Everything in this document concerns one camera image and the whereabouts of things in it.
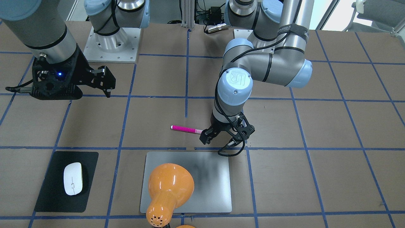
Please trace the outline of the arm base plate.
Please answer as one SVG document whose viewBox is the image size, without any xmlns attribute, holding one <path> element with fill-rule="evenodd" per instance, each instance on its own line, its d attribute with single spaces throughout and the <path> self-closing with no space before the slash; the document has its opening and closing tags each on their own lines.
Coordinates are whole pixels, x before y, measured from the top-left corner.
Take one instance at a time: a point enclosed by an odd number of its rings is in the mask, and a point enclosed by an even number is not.
<svg viewBox="0 0 405 228">
<path fill-rule="evenodd" d="M 88 62 L 131 63 L 137 61 L 142 29 L 120 28 L 110 36 L 90 31 L 83 54 Z"/>
<path fill-rule="evenodd" d="M 252 32 L 253 30 L 234 29 L 233 30 L 234 39 L 236 38 L 248 39 L 249 36 L 252 34 Z"/>
</svg>

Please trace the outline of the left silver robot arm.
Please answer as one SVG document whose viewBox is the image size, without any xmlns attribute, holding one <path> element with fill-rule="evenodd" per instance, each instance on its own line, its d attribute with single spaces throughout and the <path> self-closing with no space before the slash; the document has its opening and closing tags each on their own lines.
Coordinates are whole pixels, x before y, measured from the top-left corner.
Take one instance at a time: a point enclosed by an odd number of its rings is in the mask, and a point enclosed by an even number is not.
<svg viewBox="0 0 405 228">
<path fill-rule="evenodd" d="M 233 27 L 251 30 L 234 38 L 224 51 L 215 86 L 211 126 L 200 141 L 210 144 L 219 133 L 231 135 L 228 146 L 244 142 L 255 128 L 242 113 L 253 82 L 302 88 L 312 75 L 305 59 L 313 0 L 228 0 L 224 19 Z"/>
</svg>

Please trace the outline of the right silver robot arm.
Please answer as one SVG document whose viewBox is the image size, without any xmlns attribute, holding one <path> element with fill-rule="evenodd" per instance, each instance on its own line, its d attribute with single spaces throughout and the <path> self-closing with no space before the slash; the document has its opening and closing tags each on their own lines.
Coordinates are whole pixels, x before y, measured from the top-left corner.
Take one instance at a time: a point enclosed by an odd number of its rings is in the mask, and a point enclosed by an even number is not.
<svg viewBox="0 0 405 228">
<path fill-rule="evenodd" d="M 58 0 L 2 0 L 1 20 L 32 52 L 32 79 L 6 91 L 28 93 L 39 100 L 77 100 L 80 85 L 103 91 L 116 86 L 107 66 L 90 67 L 72 33 L 58 13 Z M 149 0 L 86 0 L 87 16 L 99 49 L 117 52 L 129 46 L 125 28 L 147 28 Z"/>
</svg>

